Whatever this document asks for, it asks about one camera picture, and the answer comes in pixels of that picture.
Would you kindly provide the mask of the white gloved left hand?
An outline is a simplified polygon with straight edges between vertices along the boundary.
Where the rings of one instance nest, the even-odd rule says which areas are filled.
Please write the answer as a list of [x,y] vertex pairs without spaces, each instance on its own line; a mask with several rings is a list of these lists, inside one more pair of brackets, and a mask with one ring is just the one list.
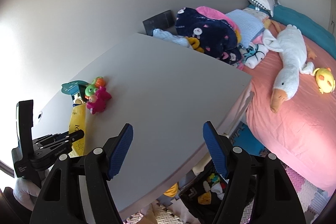
[[20,177],[16,180],[13,196],[23,207],[33,211],[35,203],[32,198],[37,198],[40,191],[41,187],[38,187],[30,180]]

